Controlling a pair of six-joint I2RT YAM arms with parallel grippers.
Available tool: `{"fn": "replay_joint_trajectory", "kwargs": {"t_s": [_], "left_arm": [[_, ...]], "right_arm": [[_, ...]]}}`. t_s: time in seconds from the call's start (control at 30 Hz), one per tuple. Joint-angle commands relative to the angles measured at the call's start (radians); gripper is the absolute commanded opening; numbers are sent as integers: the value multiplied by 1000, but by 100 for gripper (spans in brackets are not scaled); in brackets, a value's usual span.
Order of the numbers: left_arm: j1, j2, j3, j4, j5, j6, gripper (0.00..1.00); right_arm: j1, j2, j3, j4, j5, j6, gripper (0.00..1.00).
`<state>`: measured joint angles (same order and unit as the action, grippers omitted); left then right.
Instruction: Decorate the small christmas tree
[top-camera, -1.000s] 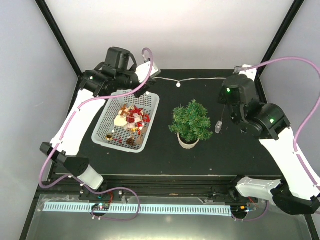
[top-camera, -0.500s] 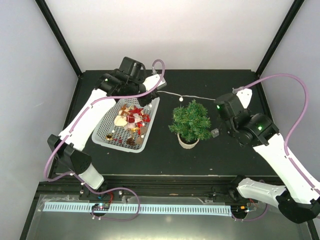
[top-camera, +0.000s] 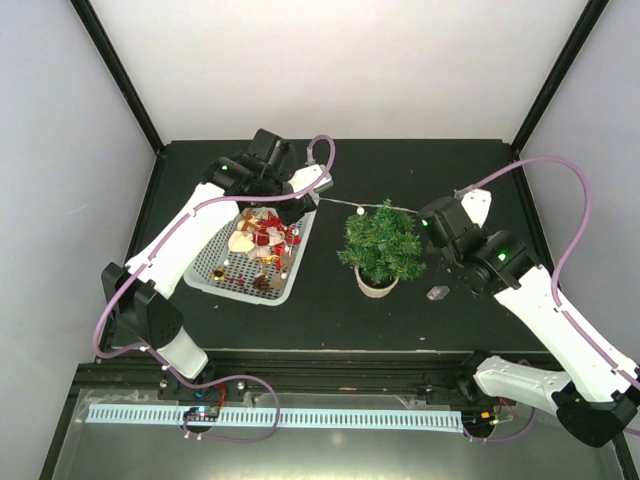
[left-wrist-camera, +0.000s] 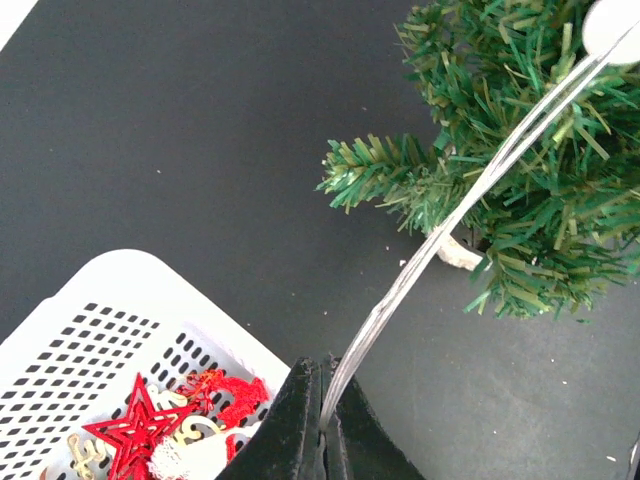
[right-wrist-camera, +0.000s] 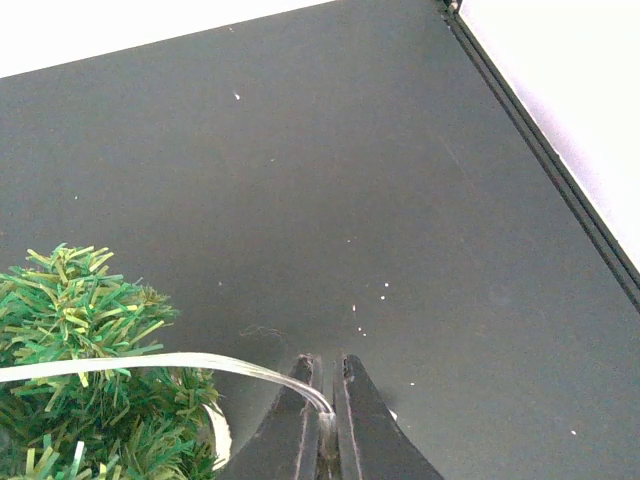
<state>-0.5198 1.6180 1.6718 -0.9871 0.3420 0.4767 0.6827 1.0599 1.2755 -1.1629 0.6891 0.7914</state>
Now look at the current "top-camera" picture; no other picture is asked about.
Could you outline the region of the white perforated plastic basket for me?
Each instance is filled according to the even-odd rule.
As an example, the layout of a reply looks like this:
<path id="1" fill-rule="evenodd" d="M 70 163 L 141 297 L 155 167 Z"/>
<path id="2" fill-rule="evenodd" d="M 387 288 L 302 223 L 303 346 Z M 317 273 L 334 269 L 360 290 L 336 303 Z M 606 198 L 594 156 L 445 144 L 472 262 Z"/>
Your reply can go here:
<path id="1" fill-rule="evenodd" d="M 203 248 L 183 274 L 185 283 L 206 294 L 232 299 L 239 302 L 275 307 L 282 305 L 291 293 L 296 275 L 302 262 L 302 256 L 308 244 L 316 211 L 306 214 L 295 224 L 300 231 L 301 242 L 291 246 L 292 264 L 285 268 L 286 277 L 272 286 L 273 278 L 281 273 L 275 264 L 261 267 L 257 260 L 249 260 L 246 254 L 231 253 L 228 250 L 228 239 L 241 218 L 228 222 Z M 224 268 L 226 279 L 215 282 L 211 278 L 212 271 Z M 252 288 L 252 282 L 259 275 L 267 275 L 272 290 L 268 293 Z"/>

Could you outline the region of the small green christmas tree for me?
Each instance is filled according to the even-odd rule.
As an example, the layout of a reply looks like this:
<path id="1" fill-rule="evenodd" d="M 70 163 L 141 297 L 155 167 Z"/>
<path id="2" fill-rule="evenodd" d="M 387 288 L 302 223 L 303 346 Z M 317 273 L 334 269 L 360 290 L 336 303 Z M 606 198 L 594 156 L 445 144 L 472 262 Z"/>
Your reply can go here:
<path id="1" fill-rule="evenodd" d="M 426 269 L 422 252 L 414 218 L 385 199 L 373 213 L 347 218 L 345 244 L 337 255 L 342 264 L 358 267 L 368 284 L 382 287 L 396 278 L 419 278 Z"/>

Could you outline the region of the clear light battery box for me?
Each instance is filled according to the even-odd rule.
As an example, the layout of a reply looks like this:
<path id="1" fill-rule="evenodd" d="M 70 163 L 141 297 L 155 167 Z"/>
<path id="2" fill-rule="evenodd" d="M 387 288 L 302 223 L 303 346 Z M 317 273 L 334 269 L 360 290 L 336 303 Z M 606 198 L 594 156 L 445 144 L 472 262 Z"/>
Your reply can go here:
<path id="1" fill-rule="evenodd" d="M 426 298 L 430 301 L 440 301 L 445 299 L 450 291 L 451 289 L 446 285 L 436 285 L 427 291 Z"/>

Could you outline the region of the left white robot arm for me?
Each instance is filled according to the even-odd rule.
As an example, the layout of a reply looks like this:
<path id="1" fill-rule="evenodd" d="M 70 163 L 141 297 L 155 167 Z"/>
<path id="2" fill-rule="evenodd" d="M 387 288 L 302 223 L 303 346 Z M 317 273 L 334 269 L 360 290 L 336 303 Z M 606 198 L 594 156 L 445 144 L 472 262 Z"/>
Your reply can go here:
<path id="1" fill-rule="evenodd" d="M 336 148 L 326 164 L 306 148 L 306 163 L 296 164 L 291 142 L 264 129 L 232 157 L 214 160 L 179 213 L 158 236 L 124 265 L 108 264 L 101 279 L 107 304 L 96 324 L 92 347 L 110 359 L 142 350 L 155 356 L 193 399 L 207 397 L 215 376 L 207 354 L 184 327 L 171 304 L 179 280 L 206 244 L 244 207 L 268 207 L 294 224 L 317 204 L 313 191 L 331 184 Z"/>

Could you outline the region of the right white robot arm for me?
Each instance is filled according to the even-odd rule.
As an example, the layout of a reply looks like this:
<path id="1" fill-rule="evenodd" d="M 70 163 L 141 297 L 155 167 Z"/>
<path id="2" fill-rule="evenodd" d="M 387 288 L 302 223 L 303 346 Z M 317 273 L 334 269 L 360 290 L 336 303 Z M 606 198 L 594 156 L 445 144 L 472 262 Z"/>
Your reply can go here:
<path id="1" fill-rule="evenodd" d="M 636 416 L 639 367 L 608 341 L 560 292 L 533 251 L 508 230 L 487 231 L 491 197 L 444 197 L 417 214 L 430 244 L 459 269 L 478 295 L 516 316 L 559 362 L 558 371 L 476 352 L 454 379 L 457 396 L 476 403 L 504 397 L 555 416 L 574 438 L 599 448 Z"/>

